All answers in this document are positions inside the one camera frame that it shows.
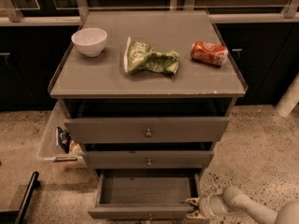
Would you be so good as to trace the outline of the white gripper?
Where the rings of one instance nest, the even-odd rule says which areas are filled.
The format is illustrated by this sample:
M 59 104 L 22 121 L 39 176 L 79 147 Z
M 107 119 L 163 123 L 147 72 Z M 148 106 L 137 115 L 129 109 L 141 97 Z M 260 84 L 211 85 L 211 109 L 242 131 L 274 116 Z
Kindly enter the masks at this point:
M 199 210 L 186 215 L 188 219 L 212 219 L 221 214 L 222 197 L 220 194 L 213 196 L 203 196 L 202 198 L 189 198 L 184 201 L 193 206 L 199 205 Z

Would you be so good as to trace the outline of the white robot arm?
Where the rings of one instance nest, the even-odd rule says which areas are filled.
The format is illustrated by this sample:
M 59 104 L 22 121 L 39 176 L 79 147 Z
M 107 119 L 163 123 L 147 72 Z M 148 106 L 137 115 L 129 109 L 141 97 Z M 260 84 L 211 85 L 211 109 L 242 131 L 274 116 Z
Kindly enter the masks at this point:
M 253 201 L 234 186 L 226 187 L 222 194 L 189 198 L 185 203 L 195 207 L 192 213 L 186 215 L 191 219 L 247 215 L 257 224 L 299 224 L 299 201 L 287 203 L 275 211 Z

